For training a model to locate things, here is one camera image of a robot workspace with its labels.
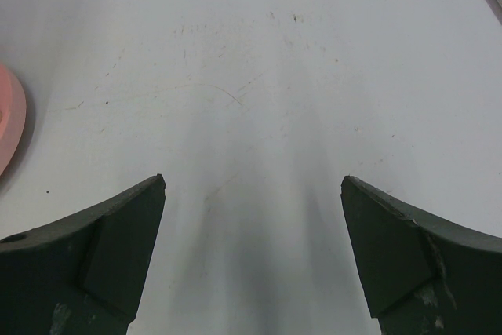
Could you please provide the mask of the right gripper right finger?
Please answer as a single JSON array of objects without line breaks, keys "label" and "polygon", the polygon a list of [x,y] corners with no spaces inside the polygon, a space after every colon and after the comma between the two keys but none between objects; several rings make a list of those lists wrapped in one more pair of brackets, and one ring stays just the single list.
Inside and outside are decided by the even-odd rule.
[{"label": "right gripper right finger", "polygon": [[499,334],[501,240],[353,176],[341,201],[369,313],[383,334]]}]

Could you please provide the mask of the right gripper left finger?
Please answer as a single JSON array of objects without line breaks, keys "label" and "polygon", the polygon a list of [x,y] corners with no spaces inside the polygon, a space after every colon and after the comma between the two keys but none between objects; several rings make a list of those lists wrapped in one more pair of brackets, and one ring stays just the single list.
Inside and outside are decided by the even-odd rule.
[{"label": "right gripper left finger", "polygon": [[3,334],[125,334],[135,320],[166,200],[157,174],[1,240]]}]

